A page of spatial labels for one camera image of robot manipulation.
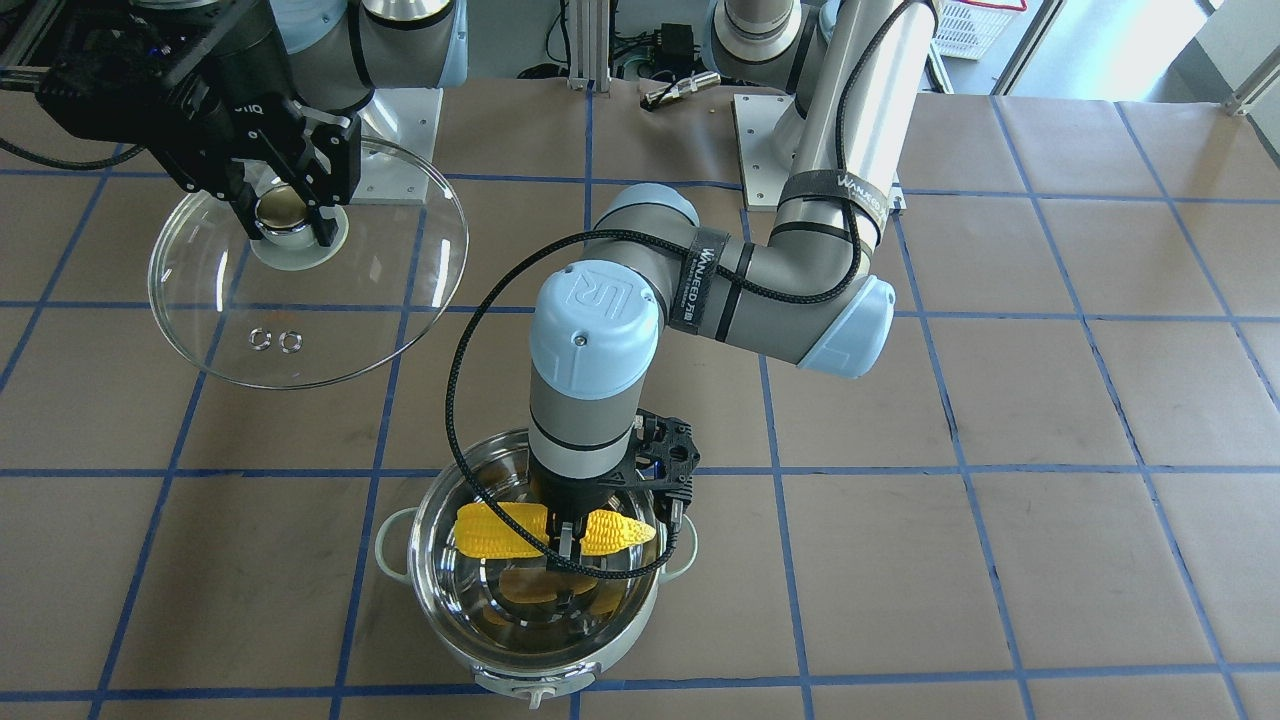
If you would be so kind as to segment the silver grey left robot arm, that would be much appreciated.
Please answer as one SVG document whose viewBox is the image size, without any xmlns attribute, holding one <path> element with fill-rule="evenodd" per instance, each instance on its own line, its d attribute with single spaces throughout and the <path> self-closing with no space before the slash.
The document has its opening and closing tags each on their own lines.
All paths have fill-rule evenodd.
<svg viewBox="0 0 1280 720">
<path fill-rule="evenodd" d="M 765 242 L 731 238 L 672 188 L 637 184 L 543 284 L 529 441 L 552 562 L 586 553 L 589 512 L 635 457 L 634 416 L 664 329 L 847 378 L 874 364 L 895 293 L 870 258 L 937 24 L 933 1 L 838 5 Z"/>
</svg>

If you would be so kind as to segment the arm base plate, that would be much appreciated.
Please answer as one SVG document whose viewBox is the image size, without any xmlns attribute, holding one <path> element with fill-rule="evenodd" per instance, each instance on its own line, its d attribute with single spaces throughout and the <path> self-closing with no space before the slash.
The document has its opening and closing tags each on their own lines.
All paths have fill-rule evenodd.
<svg viewBox="0 0 1280 720">
<path fill-rule="evenodd" d="M 360 110 L 362 151 L 355 205 L 415 205 L 433 186 L 424 165 L 436 143 L 440 88 L 379 88 Z"/>
<path fill-rule="evenodd" d="M 733 123 L 739 145 L 739 165 L 742 173 L 742 200 L 749 211 L 776 211 L 780 192 L 791 174 L 794 154 L 797 151 L 805 120 L 800 118 L 792 96 L 767 94 L 735 94 L 732 96 Z M 899 181 L 896 165 L 888 183 L 883 179 L 883 169 L 873 169 L 872 155 L 886 123 L 899 123 L 905 137 L 909 120 L 892 120 L 884 113 L 870 119 L 855 119 L 850 170 L 870 179 L 868 170 L 876 173 L 877 186 L 890 199 L 891 213 L 897 214 L 906 208 L 906 199 Z"/>
</svg>

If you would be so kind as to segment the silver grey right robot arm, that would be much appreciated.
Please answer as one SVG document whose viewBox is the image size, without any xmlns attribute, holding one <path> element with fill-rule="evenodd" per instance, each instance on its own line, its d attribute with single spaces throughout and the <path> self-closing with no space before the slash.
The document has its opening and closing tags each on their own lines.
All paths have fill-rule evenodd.
<svg viewBox="0 0 1280 720">
<path fill-rule="evenodd" d="M 230 204 L 255 238 L 266 195 L 247 161 L 297 193 L 301 225 L 328 249 L 340 234 L 329 209 L 358 183 L 358 110 L 380 88 L 465 79 L 460 1 L 134 1 L 131 17 L 147 63 L 131 141 Z"/>
</svg>

